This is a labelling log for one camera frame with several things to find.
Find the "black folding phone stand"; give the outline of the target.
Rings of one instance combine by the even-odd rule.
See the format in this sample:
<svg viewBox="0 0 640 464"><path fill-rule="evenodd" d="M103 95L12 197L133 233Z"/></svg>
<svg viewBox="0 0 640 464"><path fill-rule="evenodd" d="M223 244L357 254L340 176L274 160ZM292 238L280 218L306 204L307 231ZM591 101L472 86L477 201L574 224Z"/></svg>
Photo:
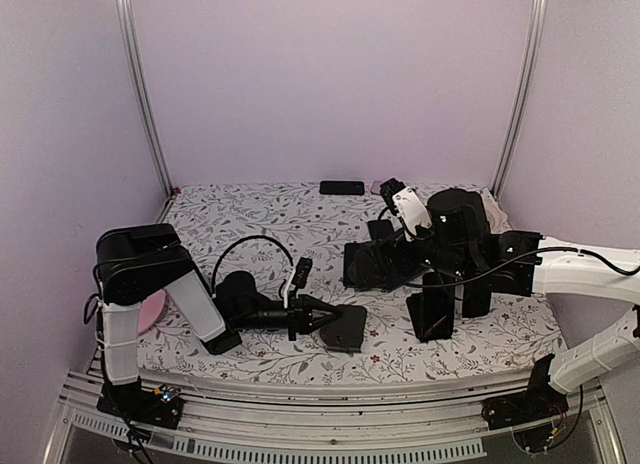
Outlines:
<svg viewBox="0 0 640 464"><path fill-rule="evenodd" d="M421 343L450 339L455 300L446 293L415 293L406 299L415 337Z"/></svg>

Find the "left aluminium frame post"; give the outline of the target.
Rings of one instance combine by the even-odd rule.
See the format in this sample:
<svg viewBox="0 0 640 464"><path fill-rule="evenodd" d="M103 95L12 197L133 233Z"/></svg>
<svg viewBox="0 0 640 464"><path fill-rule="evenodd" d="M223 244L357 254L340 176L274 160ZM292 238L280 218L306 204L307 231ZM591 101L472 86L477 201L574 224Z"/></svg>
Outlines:
<svg viewBox="0 0 640 464"><path fill-rule="evenodd" d="M163 193L172 196L173 185L161 146L158 129L149 97L141 53L137 39L132 0L115 0L118 20L127 58L133 89L142 119L143 130L149 147L151 160Z"/></svg>

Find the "right aluminium frame post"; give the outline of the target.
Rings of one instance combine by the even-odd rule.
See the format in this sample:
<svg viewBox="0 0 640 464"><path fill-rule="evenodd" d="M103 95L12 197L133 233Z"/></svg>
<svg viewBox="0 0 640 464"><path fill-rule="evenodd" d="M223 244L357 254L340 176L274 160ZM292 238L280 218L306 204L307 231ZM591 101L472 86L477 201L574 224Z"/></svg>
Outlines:
<svg viewBox="0 0 640 464"><path fill-rule="evenodd" d="M490 192L496 200L504 193L508 174L513 164L519 135L524 122L529 94L544 35L548 0L532 0L530 18L525 40L524 54L516 94L508 121L504 143L494 173Z"/></svg>

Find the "blue phone under stand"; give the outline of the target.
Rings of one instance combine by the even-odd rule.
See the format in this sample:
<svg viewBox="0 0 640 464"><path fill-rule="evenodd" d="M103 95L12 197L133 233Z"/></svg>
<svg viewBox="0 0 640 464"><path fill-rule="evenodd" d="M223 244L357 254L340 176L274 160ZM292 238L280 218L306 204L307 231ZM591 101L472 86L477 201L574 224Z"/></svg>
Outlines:
<svg viewBox="0 0 640 464"><path fill-rule="evenodd" d="M369 242L347 243L344 247L343 284L347 288L368 290L374 281L374 255Z"/></svg>

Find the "black phone front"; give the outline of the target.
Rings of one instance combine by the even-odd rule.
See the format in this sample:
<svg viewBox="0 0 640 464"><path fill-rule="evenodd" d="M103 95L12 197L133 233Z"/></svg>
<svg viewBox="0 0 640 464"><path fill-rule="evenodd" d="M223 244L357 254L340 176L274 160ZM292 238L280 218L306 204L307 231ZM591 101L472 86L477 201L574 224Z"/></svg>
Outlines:
<svg viewBox="0 0 640 464"><path fill-rule="evenodd" d="M450 339L454 330L455 299L450 288L424 288L420 309L419 340Z"/></svg>

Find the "black stand wooden base front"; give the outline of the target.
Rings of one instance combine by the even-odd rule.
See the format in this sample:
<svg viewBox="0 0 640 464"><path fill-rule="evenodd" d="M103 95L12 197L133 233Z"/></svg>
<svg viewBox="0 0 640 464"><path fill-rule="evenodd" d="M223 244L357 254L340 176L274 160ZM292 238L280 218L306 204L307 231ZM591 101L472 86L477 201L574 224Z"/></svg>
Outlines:
<svg viewBox="0 0 640 464"><path fill-rule="evenodd" d="M323 326L319 335L327 351L360 353L364 342L367 310L358 305L339 305L339 317Z"/></svg>

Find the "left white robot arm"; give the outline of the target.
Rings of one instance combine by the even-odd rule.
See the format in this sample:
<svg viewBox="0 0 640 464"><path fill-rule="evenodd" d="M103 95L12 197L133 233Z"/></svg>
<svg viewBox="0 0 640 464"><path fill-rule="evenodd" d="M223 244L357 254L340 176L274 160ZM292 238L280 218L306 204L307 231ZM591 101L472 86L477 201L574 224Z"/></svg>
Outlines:
<svg viewBox="0 0 640 464"><path fill-rule="evenodd" d="M101 314L99 343L111 403L128 418L148 410L148 396L134 383L139 314L143 302L164 292L211 355L239 346L246 329L284 329L291 340L338 321L339 307L303 293L312 262L302 258L271 300L256 289L253 276L234 271L212 289L170 224L113 229L96 243L93 269Z"/></svg>

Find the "pink bowl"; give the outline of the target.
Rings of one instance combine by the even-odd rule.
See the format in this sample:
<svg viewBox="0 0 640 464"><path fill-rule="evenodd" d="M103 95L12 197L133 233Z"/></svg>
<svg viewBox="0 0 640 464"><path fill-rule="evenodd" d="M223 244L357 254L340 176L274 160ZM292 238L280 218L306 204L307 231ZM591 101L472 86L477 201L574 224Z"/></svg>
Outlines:
<svg viewBox="0 0 640 464"><path fill-rule="evenodd" d="M159 290L146 298L139 311L138 334L147 332L161 317L166 302L166 293Z"/></svg>

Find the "black phone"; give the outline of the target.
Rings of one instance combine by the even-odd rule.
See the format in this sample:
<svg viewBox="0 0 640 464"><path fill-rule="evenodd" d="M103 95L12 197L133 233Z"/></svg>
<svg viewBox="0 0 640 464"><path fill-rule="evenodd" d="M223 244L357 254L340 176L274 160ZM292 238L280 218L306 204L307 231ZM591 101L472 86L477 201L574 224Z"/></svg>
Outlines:
<svg viewBox="0 0 640 464"><path fill-rule="evenodd" d="M465 284L462 297L462 317L484 317L490 311L492 291L489 287L476 284Z"/></svg>
<svg viewBox="0 0 640 464"><path fill-rule="evenodd" d="M386 245L396 242L404 236L404 231L402 229L394 229L389 219L368 221L367 228L370 242L373 244Z"/></svg>
<svg viewBox="0 0 640 464"><path fill-rule="evenodd" d="M454 330L455 299L450 288L424 288L420 309L419 340L450 339Z"/></svg>
<svg viewBox="0 0 640 464"><path fill-rule="evenodd" d="M365 185L362 181L325 180L320 182L319 192L321 195L361 196L365 193Z"/></svg>

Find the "purple phone at back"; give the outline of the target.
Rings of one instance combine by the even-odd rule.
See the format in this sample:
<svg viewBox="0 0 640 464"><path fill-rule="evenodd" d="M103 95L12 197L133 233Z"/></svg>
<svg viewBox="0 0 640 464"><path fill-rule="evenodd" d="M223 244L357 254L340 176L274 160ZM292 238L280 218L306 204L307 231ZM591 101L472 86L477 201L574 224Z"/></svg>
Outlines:
<svg viewBox="0 0 640 464"><path fill-rule="evenodd" d="M380 195L382 184L383 184L383 181L374 181L371 184L370 192L374 195Z"/></svg>

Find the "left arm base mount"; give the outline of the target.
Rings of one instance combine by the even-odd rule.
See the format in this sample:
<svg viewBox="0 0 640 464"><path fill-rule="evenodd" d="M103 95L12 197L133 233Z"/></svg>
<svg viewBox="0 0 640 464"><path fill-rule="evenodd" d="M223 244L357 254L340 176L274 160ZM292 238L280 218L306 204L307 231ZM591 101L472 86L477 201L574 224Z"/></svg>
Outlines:
<svg viewBox="0 0 640 464"><path fill-rule="evenodd" d="M183 407L180 388L162 384L153 390L144 390L140 379L124 385L106 381L96 406L98 411L120 417L124 422L170 430L178 428Z"/></svg>

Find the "floral table mat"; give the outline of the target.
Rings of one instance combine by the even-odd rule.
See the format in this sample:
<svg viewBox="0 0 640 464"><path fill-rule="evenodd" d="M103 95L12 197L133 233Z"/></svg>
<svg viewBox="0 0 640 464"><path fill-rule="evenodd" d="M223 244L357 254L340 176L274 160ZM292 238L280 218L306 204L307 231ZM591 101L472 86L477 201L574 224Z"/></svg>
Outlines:
<svg viewBox="0 0 640 464"><path fill-rule="evenodd" d="M526 370L564 348L552 309L541 298L496 295L486 316L457 317L450 339L424 344L413 333L408 289L346 288L344 247L368 239L367 222L382 208L378 196L325 196L315 183L182 188L165 220L207 279L218 282L244 270L273 298L291 262L309 257L314 267L306 292L333 305L365 307L364 342L360 353L335 353L318 334L292 341L283 331L248 330L239 346L211 355L167 302L160 319L139 338L139 368L252 383L418 383Z"/></svg>

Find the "front aluminium rail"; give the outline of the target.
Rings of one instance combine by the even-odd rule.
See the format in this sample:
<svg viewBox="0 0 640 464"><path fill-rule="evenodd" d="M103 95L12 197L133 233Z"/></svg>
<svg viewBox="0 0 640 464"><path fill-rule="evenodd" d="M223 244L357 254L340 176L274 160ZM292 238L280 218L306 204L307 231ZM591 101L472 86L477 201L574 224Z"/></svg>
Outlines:
<svg viewBox="0 0 640 464"><path fill-rule="evenodd" d="M544 420L491 429L484 400L520 391L523 371L444 381L293 385L145 372L143 385L181 389L174 430L150 427L154 462L622 463L597 381L570 396L552 449L534 453Z"/></svg>

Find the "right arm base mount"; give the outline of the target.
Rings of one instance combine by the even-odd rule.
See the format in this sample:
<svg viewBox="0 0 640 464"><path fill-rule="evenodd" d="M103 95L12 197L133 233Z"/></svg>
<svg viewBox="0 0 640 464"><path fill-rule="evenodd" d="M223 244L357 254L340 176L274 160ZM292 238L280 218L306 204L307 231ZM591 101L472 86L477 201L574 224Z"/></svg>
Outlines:
<svg viewBox="0 0 640 464"><path fill-rule="evenodd" d="M523 391L482 401L481 417L490 430L502 429L566 414L567 391L551 387L549 370L554 354L538 360Z"/></svg>

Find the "white patterned plate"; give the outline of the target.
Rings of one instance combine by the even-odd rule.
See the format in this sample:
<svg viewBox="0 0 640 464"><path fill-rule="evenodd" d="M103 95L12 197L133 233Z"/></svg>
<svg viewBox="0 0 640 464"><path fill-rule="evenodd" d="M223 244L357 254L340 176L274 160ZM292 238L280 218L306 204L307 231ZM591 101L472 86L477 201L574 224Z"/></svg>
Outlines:
<svg viewBox="0 0 640 464"><path fill-rule="evenodd" d="M501 234L509 230L508 217L498 203L490 196L483 195L482 199L491 232Z"/></svg>

